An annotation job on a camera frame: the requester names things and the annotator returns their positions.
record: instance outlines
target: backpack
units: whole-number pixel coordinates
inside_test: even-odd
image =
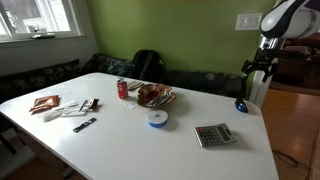
[[[131,78],[149,82],[159,82],[163,73],[163,60],[160,55],[153,50],[138,51],[132,62],[135,69]]]

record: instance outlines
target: soda can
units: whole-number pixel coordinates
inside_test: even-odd
[[[119,98],[127,99],[129,97],[127,82],[123,78],[121,78],[117,81],[117,87]]]

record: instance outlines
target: light switch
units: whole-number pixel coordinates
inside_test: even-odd
[[[236,31],[259,30],[262,13],[239,14],[236,24]]]

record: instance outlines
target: window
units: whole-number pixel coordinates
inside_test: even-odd
[[[74,3],[73,0],[0,0],[0,38],[24,39],[36,32],[53,32],[56,37],[80,35]]]

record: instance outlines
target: white wall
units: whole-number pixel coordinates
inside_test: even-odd
[[[0,43],[0,76],[80,59],[83,66],[97,53],[86,0],[77,0],[85,35],[73,38]]]

